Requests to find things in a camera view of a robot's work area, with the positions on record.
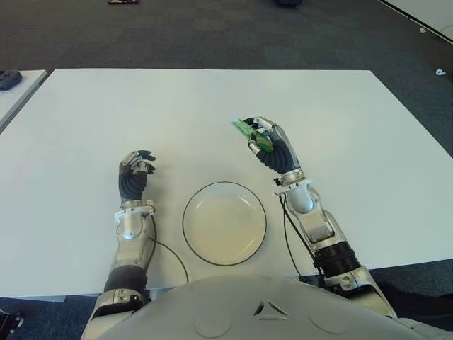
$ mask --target small object on floor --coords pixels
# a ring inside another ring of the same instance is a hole
[[[109,5],[135,5],[139,2],[140,0],[107,0]]]
[[[4,340],[11,333],[16,333],[17,328],[22,326],[23,318],[19,313],[11,315],[0,309],[0,339]]]
[[[302,4],[302,0],[275,0],[275,3],[281,7],[292,7],[297,9]]]
[[[8,91],[22,80],[22,74],[14,69],[11,71],[0,71],[0,91]]]

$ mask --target gray carpet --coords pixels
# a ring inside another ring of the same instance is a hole
[[[306,0],[297,10],[271,0],[1,0],[0,13],[0,69],[371,69],[453,154],[452,46],[377,0]],[[373,275],[402,290],[453,292],[452,260]],[[27,318],[11,339],[78,339],[93,298],[0,307]]]

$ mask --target white table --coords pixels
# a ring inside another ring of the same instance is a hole
[[[276,175],[228,121],[250,115],[283,126],[362,263],[453,257],[453,160],[371,72],[61,69],[0,135],[0,295],[102,291],[116,249],[117,165],[134,149],[158,157],[146,196],[160,240],[192,280],[293,276]],[[268,216],[262,247],[237,266],[203,262],[183,238],[186,203],[215,181],[245,185]],[[300,269],[313,273],[289,234]],[[158,247],[149,287],[183,282]]]
[[[38,89],[40,81],[47,72],[40,69],[37,71],[21,71],[21,74],[22,81],[19,84],[8,91],[0,91],[0,132]]]

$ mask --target silver arm segment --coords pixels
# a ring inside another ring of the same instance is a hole
[[[248,144],[265,165],[281,175],[275,180],[280,187],[279,193],[286,193],[288,210],[295,217],[297,227],[314,256],[315,267],[320,268],[325,276],[326,287],[359,305],[395,318],[396,313],[367,268],[360,265],[335,218],[322,208],[319,194],[311,187],[311,179],[306,178],[300,168],[284,130],[263,117],[253,118],[253,124],[272,143],[280,143],[284,150],[277,155],[280,162],[276,162],[272,152],[265,154],[253,140]],[[287,158],[285,162],[281,161],[282,156]]]
[[[156,247],[153,241],[156,239],[155,209],[152,200],[143,204],[141,197],[147,174],[154,170],[151,160],[153,157],[148,152],[136,151],[120,163],[122,204],[115,214],[118,249],[104,293],[96,300],[82,340],[97,339],[149,302],[146,284],[147,270]]]

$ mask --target black cable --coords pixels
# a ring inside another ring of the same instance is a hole
[[[311,252],[311,249],[310,249],[309,245],[306,243],[305,239],[301,235],[300,231],[297,229],[296,225],[294,224],[294,222],[292,221],[291,217],[289,216],[288,211],[286,210],[286,199],[287,199],[286,198],[286,193],[282,193],[282,195],[285,197],[285,200],[282,200],[281,196],[279,196],[279,199],[280,199],[280,204],[282,205],[283,214],[284,214],[284,216],[287,217],[287,219],[289,220],[289,223],[291,223],[291,226],[293,227],[293,229],[296,232],[297,236],[299,236],[300,240],[304,244],[305,249],[309,252],[309,255],[310,255],[311,259],[313,260],[313,262],[315,262],[314,255]],[[322,273],[322,271],[321,271],[321,269],[319,267],[315,267],[315,268],[318,270],[318,274],[319,274],[319,276],[318,276],[318,284],[319,284],[320,287],[324,288],[325,287],[324,275],[323,275],[323,273]]]
[[[156,224],[156,220],[154,219],[154,216],[151,215],[151,219],[153,220],[153,226],[154,226],[154,236],[156,237],[156,239],[153,239],[152,237],[149,237],[150,240],[152,240],[154,242],[154,244],[159,244],[161,245],[162,247],[166,248],[167,250],[169,250],[179,261],[179,263],[181,264],[181,266],[183,267],[183,270],[184,270],[184,274],[185,274],[185,282],[186,283],[189,283],[189,274],[187,272],[187,269],[184,265],[184,262],[183,260],[181,260],[181,258],[177,255],[177,253],[172,250],[172,248],[170,248],[169,246],[167,246],[166,244],[163,244],[162,242],[159,242],[157,241],[157,224]]]
[[[282,200],[282,196],[278,197],[280,199],[280,204],[282,206],[286,205],[286,195],[285,195],[285,200]],[[292,265],[294,266],[294,269],[296,270],[297,274],[299,275],[299,279],[302,277],[302,274],[300,273],[299,269],[297,268],[296,262],[294,261],[294,257],[291,252],[291,248],[289,247],[289,242],[288,242],[288,234],[286,230],[286,215],[285,212],[283,212],[283,230],[285,231],[285,242],[286,242],[286,248],[288,249],[289,257],[291,258]]]
[[[154,238],[157,239],[156,220],[154,219],[154,216],[153,216],[153,215],[151,215],[151,220],[153,221]],[[151,250],[151,256],[149,257],[149,262],[148,262],[148,266],[147,266],[147,267],[149,267],[149,264],[151,263],[151,260],[152,260],[153,257],[154,257],[154,252],[156,251],[156,246],[157,246],[157,243],[154,242],[154,244],[153,244],[153,249]]]

